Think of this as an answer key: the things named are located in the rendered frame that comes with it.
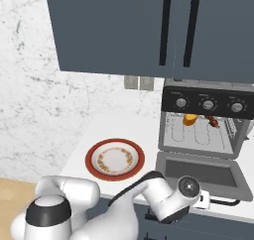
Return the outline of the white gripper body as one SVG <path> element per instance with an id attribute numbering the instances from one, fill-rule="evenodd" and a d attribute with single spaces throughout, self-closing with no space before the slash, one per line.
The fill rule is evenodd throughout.
<path id="1" fill-rule="evenodd" d="M 208 210 L 210 207 L 210 195 L 209 192 L 203 190 L 200 194 L 199 201 L 196 203 L 198 209 Z"/>

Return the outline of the toaster oven door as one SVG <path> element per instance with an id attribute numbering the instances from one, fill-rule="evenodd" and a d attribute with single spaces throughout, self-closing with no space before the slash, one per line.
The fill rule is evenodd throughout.
<path id="1" fill-rule="evenodd" d="M 202 189 L 212 196 L 252 201 L 253 194 L 234 161 L 213 159 L 172 152 L 159 152 L 156 170 L 161 172 L 172 187 L 181 177 L 191 176 L 198 180 Z"/>

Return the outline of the kebab skewer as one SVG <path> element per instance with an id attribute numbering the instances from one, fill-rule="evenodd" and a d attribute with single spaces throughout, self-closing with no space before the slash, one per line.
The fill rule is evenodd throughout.
<path id="1" fill-rule="evenodd" d="M 219 127 L 218 121 L 213 116 L 205 115 L 205 118 L 208 120 L 210 126 L 214 128 Z"/>

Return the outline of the baguette bread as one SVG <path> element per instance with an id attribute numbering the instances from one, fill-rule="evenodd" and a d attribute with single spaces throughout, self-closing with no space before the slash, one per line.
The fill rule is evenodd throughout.
<path id="1" fill-rule="evenodd" d="M 191 126 L 195 123 L 197 119 L 196 114 L 186 114 L 183 119 L 183 124 L 186 126 Z"/>

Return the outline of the grey toaster oven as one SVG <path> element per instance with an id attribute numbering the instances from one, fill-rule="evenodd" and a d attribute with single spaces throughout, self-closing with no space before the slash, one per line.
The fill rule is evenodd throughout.
<path id="1" fill-rule="evenodd" d="M 177 106 L 176 101 L 184 98 L 187 105 Z M 202 103 L 206 100 L 213 102 L 213 108 L 206 110 Z M 239 102 L 243 105 L 240 112 L 233 112 L 231 105 Z M 173 114 L 196 114 L 198 116 L 213 116 L 217 121 L 224 121 L 232 153 L 215 153 L 164 145 L 166 116 Z M 244 83 L 174 80 L 167 78 L 163 87 L 159 148 L 163 152 L 175 152 L 195 156 L 234 160 L 238 157 L 242 144 L 247 137 L 250 125 L 254 122 L 254 85 Z"/>

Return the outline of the dark grey cupboard door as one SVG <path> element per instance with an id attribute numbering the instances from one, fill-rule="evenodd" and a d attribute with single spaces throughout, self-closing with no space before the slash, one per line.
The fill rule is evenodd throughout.
<path id="1" fill-rule="evenodd" d="M 254 0 L 199 0 L 190 67 L 184 67 L 191 0 L 182 0 L 174 77 L 254 83 Z"/>
<path id="2" fill-rule="evenodd" d="M 167 77 L 180 0 L 172 0 L 167 61 L 159 65 L 163 0 L 47 0 L 60 69 Z"/>

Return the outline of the dark grey base cupboard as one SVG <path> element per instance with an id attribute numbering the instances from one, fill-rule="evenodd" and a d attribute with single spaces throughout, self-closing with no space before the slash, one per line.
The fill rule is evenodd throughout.
<path id="1" fill-rule="evenodd" d="M 254 224 L 189 213 L 173 224 L 160 223 L 145 203 L 134 202 L 138 240 L 254 240 Z"/>

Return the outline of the red rimmed floral plate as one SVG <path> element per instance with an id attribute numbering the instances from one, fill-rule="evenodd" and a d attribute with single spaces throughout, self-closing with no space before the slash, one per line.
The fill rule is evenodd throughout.
<path id="1" fill-rule="evenodd" d="M 85 166 L 96 178 L 121 181 L 137 175 L 145 164 L 145 154 L 133 141 L 112 138 L 93 145 L 85 155 Z"/>

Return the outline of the grey wall socket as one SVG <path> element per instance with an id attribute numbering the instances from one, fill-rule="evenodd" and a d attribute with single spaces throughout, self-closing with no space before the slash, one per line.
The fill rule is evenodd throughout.
<path id="1" fill-rule="evenodd" d="M 138 77 L 133 75 L 124 76 L 124 87 L 126 89 L 137 89 L 138 88 Z"/>
<path id="2" fill-rule="evenodd" d="M 148 76 L 141 76 L 140 77 L 140 89 L 153 91 L 154 90 L 154 78 Z"/>

